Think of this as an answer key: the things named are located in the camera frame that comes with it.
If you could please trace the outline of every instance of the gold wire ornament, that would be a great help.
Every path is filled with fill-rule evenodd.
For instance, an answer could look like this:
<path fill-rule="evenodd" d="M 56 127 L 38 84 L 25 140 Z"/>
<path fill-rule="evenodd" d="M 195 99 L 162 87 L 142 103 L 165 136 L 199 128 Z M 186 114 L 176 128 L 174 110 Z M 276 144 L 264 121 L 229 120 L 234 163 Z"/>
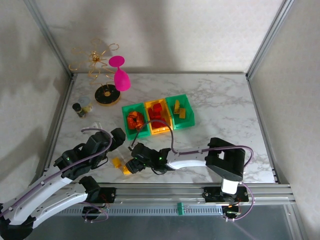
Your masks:
<path fill-rule="evenodd" d="M 107 72 L 110 72 L 109 74 L 115 74 L 114 71 L 108 69 L 108 64 L 105 63 L 104 61 L 108 61 L 107 58 L 104 58 L 104 54 L 110 50 L 110 51 L 115 51 L 119 49 L 119 45 L 117 43 L 112 43 L 108 46 L 108 49 L 104 50 L 103 52 L 99 53 L 97 48 L 98 46 L 102 43 L 103 41 L 99 38 L 93 38 L 90 43 L 93 45 L 93 50 L 88 53 L 85 50 L 83 50 L 81 47 L 74 47 L 71 50 L 71 53 L 74 55 L 80 55 L 80 54 L 84 54 L 88 57 L 88 60 L 85 61 L 81 61 L 81 62 L 72 62 L 71 64 L 69 64 L 69 69 L 71 71 L 77 71 L 83 64 L 89 64 L 89 72 L 88 72 L 88 77 L 92 78 L 92 80 L 90 81 L 91 85 L 101 85 L 102 89 L 103 89 L 103 83 L 101 82 L 96 82 L 98 76 L 101 74 L 101 69 L 97 67 L 97 63 L 100 63 L 102 66 L 101 68 L 106 70 Z M 109 76 L 108 74 L 105 75 L 107 78 L 114 80 L 114 78 L 112 76 Z"/>

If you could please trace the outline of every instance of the marble surface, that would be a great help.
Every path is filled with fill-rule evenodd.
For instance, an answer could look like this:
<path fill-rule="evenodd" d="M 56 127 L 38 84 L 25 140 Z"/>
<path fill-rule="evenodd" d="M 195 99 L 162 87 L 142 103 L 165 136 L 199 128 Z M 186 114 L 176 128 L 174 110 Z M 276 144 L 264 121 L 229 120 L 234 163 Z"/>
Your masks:
<path fill-rule="evenodd" d="M 103 129 L 124 129 L 122 106 L 152 101 L 169 96 L 187 94 L 195 115 L 195 126 L 175 130 L 174 148 L 183 149 L 205 146 L 210 138 L 218 137 L 235 145 L 253 148 L 255 157 L 247 166 L 244 182 L 274 183 L 266 147 L 258 124 L 249 88 L 244 74 L 130 74 L 131 88 L 121 93 L 120 101 L 109 107 L 100 106 L 94 100 L 98 85 L 89 85 L 87 74 L 78 74 L 64 115 L 51 164 L 64 151 L 79 143 L 85 143 L 94 132 L 81 133 L 80 130 L 100 122 Z M 97 82 L 105 81 L 103 75 Z M 92 99 L 93 110 L 81 119 L 72 109 L 78 98 Z M 170 133 L 139 139 L 139 142 L 156 150 L 168 148 Z M 127 149 L 131 142 L 126 141 L 119 149 L 109 152 L 111 160 L 121 157 L 130 159 Z M 123 175 L 113 167 L 111 161 L 92 170 L 91 175 L 99 183 L 208 183 L 221 182 L 221 177 L 206 167 L 182 168 L 155 175 L 150 169 Z"/>

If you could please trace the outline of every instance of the green container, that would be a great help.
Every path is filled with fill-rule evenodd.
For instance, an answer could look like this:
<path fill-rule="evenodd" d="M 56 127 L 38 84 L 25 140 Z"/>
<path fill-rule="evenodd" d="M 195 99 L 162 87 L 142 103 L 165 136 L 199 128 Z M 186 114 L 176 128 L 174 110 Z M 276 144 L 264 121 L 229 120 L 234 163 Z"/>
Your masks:
<path fill-rule="evenodd" d="M 125 132 L 126 132 L 126 136 L 129 140 L 133 140 L 137 134 L 137 130 L 136 129 L 129 129 L 128 127 L 128 123 L 127 123 L 127 117 L 129 115 L 130 112 L 133 111 L 137 111 L 139 113 L 142 113 L 143 115 L 143 120 L 144 122 L 148 121 L 147 118 L 147 113 L 145 110 L 145 105 L 143 103 L 137 103 L 137 104 L 133 104 L 133 105 L 129 105 L 129 106 L 123 106 L 122 107 L 122 114 L 123 114 L 123 120 L 124 120 L 124 127 L 125 127 Z M 147 124 L 139 133 L 138 135 L 138 139 L 140 138 L 145 138 L 150 136 L 150 128 L 149 128 L 149 124 Z"/>
<path fill-rule="evenodd" d="M 172 116 L 173 129 L 184 129 L 195 125 L 195 113 L 186 94 L 166 97 L 165 100 Z M 179 100 L 180 108 L 185 109 L 185 119 L 179 118 L 179 114 L 174 114 L 176 100 Z"/>

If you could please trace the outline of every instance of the yellow object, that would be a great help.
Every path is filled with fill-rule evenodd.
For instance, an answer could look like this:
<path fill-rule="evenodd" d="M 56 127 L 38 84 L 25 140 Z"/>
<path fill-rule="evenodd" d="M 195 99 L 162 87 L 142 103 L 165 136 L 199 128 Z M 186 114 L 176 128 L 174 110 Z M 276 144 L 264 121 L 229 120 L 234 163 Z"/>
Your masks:
<path fill-rule="evenodd" d="M 129 175 L 129 174 L 131 174 L 131 172 L 128 170 L 128 168 L 127 168 L 126 166 L 123 166 L 123 167 L 122 167 L 122 172 L 123 172 L 124 175 Z"/>
<path fill-rule="evenodd" d="M 112 159 L 112 163 L 116 169 L 120 168 L 122 165 L 118 157 L 115 157 L 114 159 Z"/>
<path fill-rule="evenodd" d="M 185 108 L 180 108 L 179 118 L 180 119 L 185 119 L 186 118 L 186 109 Z"/>
<path fill-rule="evenodd" d="M 173 114 L 179 114 L 179 113 L 180 113 L 180 102 L 179 100 L 175 100 Z"/>
<path fill-rule="evenodd" d="M 174 129 L 173 128 L 173 124 L 172 124 L 172 117 L 171 117 L 171 114 L 169 112 L 169 108 L 168 108 L 166 99 L 164 99 L 164 98 L 161 98 L 161 99 L 158 99 L 158 100 L 155 100 L 155 101 L 146 101 L 144 103 L 144 108 L 145 108 L 145 112 L 146 112 L 146 116 L 148 118 L 148 121 L 150 121 L 150 117 L 149 117 L 149 114 L 148 114 L 148 109 L 149 108 L 153 109 L 154 105 L 158 104 L 158 103 L 160 103 L 161 107 L 162 107 L 161 117 L 164 118 L 164 120 L 170 126 L 171 129 Z M 166 132 L 170 131 L 167 126 L 159 127 L 159 128 L 152 128 L 151 123 L 149 123 L 149 127 L 150 127 L 150 130 L 151 130 L 151 135 L 166 133 Z"/>

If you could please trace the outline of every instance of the yellow container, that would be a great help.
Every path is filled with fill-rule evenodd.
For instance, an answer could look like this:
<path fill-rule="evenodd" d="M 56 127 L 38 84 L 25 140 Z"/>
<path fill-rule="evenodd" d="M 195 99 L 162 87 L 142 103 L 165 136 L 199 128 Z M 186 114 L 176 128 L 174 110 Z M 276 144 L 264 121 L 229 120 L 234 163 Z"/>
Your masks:
<path fill-rule="evenodd" d="M 161 104 L 162 107 L 162 111 L 161 111 L 161 116 L 162 118 L 165 119 L 166 123 L 171 127 L 171 129 L 173 130 L 173 124 L 172 124 L 172 117 L 170 115 L 170 111 L 166 102 L 166 99 L 162 98 L 162 99 L 158 99 L 158 100 L 154 100 L 154 101 L 146 101 L 144 103 L 144 107 L 145 107 L 145 112 L 146 112 L 146 116 L 148 118 L 148 121 L 150 121 L 150 117 L 149 117 L 149 113 L 148 113 L 148 109 L 152 108 L 155 104 Z M 155 135 L 155 134 L 161 134 L 161 133 L 166 133 L 169 132 L 169 128 L 167 126 L 165 127 L 159 127 L 159 128 L 153 128 L 151 123 L 149 123 L 149 127 L 150 127 L 150 131 L 151 131 L 151 135 Z"/>

